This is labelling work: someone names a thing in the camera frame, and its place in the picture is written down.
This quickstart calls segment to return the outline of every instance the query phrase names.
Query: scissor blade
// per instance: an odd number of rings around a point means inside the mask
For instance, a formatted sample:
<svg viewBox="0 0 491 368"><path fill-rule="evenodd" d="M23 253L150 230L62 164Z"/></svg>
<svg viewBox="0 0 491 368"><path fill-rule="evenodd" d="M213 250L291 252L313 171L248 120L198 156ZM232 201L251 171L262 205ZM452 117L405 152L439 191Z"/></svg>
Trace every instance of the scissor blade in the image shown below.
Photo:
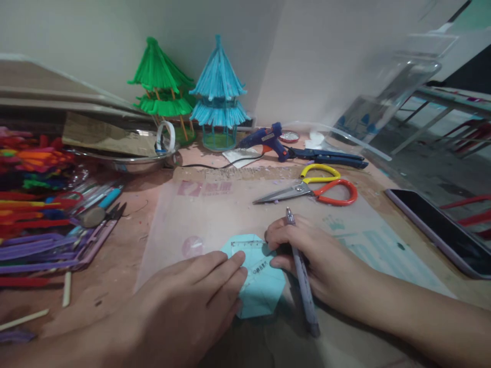
<svg viewBox="0 0 491 368"><path fill-rule="evenodd" d="M283 190L280 190L278 192L274 192L271 194L268 194L265 197L259 198L252 202L252 204L261 204L261 203L267 203L267 202L274 202L275 200L284 200L284 199L290 199L290 198L295 198L299 197L301 195L310 193L311 190L309 189L308 185L304 182L295 185L293 187L289 187Z"/></svg>

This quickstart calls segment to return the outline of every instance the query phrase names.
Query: left hand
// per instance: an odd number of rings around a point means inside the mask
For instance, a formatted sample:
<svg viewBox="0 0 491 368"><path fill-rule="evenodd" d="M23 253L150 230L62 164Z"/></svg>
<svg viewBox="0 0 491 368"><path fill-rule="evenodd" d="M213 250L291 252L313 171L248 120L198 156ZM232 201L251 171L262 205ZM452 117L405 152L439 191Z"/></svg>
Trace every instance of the left hand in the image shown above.
<svg viewBox="0 0 491 368"><path fill-rule="evenodd" d="M214 251L156 273L102 322L103 334L116 340L121 366L196 365L241 308L245 259L242 251L230 259Z"/></svg>

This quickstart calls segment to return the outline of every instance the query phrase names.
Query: stainless steel bowl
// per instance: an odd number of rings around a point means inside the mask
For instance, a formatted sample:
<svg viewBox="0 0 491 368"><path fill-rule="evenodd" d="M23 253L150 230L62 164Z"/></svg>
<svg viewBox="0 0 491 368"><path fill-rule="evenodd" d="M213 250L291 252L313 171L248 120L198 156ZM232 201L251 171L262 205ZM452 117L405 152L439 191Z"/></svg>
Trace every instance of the stainless steel bowl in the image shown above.
<svg viewBox="0 0 491 368"><path fill-rule="evenodd" d="M73 147L72 152L75 155L95 159L111 170L126 174L145 174L164 167L174 168L180 157L178 152L153 157L117 157L110 156L110 153L107 151L81 147Z"/></svg>

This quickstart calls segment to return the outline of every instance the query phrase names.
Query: smartphone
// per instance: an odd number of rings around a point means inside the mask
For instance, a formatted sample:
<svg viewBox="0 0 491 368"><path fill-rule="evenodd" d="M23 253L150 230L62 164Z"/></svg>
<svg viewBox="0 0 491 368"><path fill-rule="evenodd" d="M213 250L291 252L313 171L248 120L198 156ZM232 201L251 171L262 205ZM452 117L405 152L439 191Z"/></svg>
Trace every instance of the smartphone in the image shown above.
<svg viewBox="0 0 491 368"><path fill-rule="evenodd" d="M385 193L464 274L491 280L491 251L476 236L414 191Z"/></svg>

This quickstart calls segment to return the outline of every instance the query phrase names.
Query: blue glue gun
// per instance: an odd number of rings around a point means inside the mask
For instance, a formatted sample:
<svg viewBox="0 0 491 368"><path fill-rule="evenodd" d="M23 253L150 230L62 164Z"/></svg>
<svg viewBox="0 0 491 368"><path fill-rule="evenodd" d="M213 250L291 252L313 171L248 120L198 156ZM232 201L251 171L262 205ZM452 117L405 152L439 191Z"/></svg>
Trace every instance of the blue glue gun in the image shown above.
<svg viewBox="0 0 491 368"><path fill-rule="evenodd" d="M281 123L274 123L271 128L261 128L245 137L238 144L238 148L250 148L262 145L262 153L274 150L278 154L278 161L285 162L290 155L288 150L278 140L281 135Z"/></svg>

